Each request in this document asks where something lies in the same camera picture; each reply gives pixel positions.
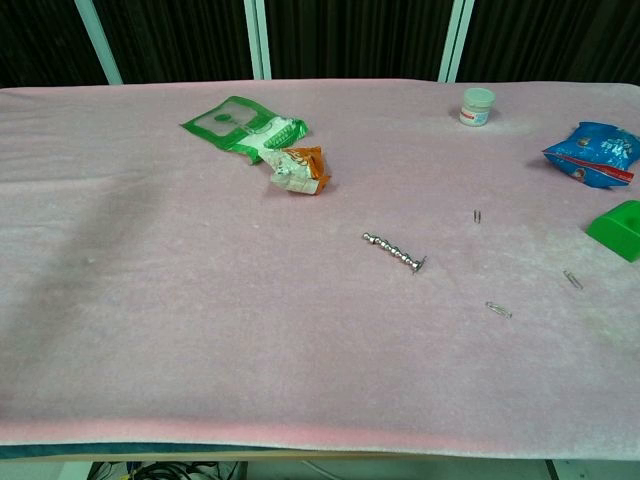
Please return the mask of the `silver metal chain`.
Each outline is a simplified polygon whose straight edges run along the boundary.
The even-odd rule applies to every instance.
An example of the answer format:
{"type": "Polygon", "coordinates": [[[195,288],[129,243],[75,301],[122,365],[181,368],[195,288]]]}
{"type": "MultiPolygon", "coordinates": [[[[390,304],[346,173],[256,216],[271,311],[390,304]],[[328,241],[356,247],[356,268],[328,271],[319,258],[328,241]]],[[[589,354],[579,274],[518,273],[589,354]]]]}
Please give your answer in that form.
{"type": "Polygon", "coordinates": [[[411,261],[413,259],[416,259],[414,257],[412,257],[408,252],[406,252],[405,250],[401,249],[400,247],[394,245],[392,242],[388,241],[387,239],[380,237],[378,235],[369,233],[369,232],[364,232],[361,235],[361,238],[368,242],[370,245],[374,245],[376,247],[378,247],[379,249],[385,251],[388,255],[394,257],[396,260],[402,262],[404,265],[408,266],[410,269],[410,264],[411,261]]]}

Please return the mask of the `orange white crumpled packet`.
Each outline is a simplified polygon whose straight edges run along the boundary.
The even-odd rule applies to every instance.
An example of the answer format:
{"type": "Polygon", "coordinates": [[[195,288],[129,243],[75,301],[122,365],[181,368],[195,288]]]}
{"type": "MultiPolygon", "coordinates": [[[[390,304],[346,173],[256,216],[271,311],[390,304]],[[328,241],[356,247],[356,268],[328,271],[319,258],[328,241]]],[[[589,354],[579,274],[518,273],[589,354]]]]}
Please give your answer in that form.
{"type": "Polygon", "coordinates": [[[273,170],[271,183],[290,192],[318,195],[331,178],[320,146],[265,150],[260,157],[273,170]]]}

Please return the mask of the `pink table cloth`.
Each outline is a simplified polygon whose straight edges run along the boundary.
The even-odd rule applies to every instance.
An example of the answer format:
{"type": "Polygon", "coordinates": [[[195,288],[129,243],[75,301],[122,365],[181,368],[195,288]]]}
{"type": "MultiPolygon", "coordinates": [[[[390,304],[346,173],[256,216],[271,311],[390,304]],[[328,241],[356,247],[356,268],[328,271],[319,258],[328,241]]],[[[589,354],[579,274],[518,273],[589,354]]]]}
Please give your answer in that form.
{"type": "Polygon", "coordinates": [[[640,261],[585,232],[640,163],[598,190],[542,153],[640,135],[640,87],[494,92],[473,128],[412,80],[1,89],[0,444],[640,460],[640,261]],[[230,96],[306,123],[320,194],[182,127],[230,96]]]}

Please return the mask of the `green white snack packet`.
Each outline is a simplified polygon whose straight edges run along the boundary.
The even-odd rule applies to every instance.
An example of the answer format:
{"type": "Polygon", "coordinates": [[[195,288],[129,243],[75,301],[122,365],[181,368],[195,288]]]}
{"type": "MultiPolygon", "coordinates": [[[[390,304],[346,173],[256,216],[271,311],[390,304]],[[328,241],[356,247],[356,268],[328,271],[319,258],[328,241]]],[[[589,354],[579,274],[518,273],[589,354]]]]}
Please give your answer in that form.
{"type": "Polygon", "coordinates": [[[182,127],[220,150],[245,155],[251,164],[261,162],[264,152],[294,145],[309,131],[303,120],[240,96],[228,97],[182,127]]]}

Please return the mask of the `small white jar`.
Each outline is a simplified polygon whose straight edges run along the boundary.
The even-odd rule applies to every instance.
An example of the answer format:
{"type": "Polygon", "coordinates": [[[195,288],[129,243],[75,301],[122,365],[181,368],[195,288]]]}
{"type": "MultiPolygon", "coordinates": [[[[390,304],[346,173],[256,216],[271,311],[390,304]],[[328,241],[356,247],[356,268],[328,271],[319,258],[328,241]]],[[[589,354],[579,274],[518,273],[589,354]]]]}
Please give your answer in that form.
{"type": "Polygon", "coordinates": [[[489,89],[481,87],[466,89],[459,112],[460,122],[472,127],[484,126],[489,119],[495,100],[495,93],[489,89]]]}

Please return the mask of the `black fabric screen panel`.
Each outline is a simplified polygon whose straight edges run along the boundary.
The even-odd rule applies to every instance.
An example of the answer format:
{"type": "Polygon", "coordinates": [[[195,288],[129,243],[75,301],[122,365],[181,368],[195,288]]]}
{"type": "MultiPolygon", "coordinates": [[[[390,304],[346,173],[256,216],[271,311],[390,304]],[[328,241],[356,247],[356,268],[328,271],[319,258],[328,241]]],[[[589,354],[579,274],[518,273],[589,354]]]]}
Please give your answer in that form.
{"type": "Polygon", "coordinates": [[[265,0],[274,79],[435,81],[454,0],[265,0]]]}
{"type": "Polygon", "coordinates": [[[74,0],[0,0],[0,88],[106,83],[74,0]]]}
{"type": "Polygon", "coordinates": [[[125,84],[250,80],[243,0],[92,0],[125,84]]]}
{"type": "Polygon", "coordinates": [[[456,80],[640,86],[640,0],[474,0],[456,80]]]}

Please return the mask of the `blue snack bag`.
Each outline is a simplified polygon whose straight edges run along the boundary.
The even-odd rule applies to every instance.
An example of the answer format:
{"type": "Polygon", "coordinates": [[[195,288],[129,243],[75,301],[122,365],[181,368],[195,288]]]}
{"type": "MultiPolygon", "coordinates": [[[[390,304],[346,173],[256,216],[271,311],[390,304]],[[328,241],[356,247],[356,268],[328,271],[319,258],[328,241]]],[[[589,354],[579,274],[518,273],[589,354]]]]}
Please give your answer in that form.
{"type": "Polygon", "coordinates": [[[562,142],[542,151],[558,170],[592,188],[627,187],[640,160],[640,137],[615,125],[580,122],[562,142]]]}

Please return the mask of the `green plastic block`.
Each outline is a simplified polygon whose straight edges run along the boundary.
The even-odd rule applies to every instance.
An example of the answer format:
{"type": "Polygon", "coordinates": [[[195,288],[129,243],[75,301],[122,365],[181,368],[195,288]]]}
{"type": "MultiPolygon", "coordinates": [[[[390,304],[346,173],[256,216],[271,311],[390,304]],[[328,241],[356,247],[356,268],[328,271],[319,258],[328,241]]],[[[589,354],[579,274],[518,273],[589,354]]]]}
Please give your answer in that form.
{"type": "Polygon", "coordinates": [[[588,236],[630,263],[640,259],[640,200],[628,200],[600,215],[588,236]]]}

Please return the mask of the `teal pad under cloth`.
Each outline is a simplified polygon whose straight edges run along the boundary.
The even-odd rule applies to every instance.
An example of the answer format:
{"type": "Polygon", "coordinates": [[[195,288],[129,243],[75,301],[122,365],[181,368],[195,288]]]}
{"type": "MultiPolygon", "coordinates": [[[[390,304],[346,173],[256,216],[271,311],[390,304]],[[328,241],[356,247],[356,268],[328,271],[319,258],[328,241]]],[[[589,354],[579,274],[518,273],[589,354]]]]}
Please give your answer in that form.
{"type": "Polygon", "coordinates": [[[247,445],[195,444],[195,443],[71,443],[71,444],[0,444],[0,460],[33,460],[45,457],[80,457],[93,459],[128,455],[143,456],[185,456],[192,455],[221,455],[221,454],[255,454],[255,453],[284,453],[300,452],[300,449],[260,447],[247,445]]]}

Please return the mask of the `white screen frame post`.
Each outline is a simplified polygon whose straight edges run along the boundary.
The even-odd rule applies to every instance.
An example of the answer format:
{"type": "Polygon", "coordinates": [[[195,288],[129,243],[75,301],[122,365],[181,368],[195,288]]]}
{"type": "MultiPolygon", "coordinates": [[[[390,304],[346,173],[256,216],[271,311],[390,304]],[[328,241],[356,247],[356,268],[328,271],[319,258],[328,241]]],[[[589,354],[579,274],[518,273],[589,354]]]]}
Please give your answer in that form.
{"type": "Polygon", "coordinates": [[[243,0],[253,78],[271,80],[265,0],[243,0]]]}
{"type": "Polygon", "coordinates": [[[437,81],[455,83],[475,0],[453,0],[437,81]]]}
{"type": "Polygon", "coordinates": [[[74,0],[74,4],[101,69],[109,85],[122,85],[123,80],[103,29],[93,0],[74,0]]]}

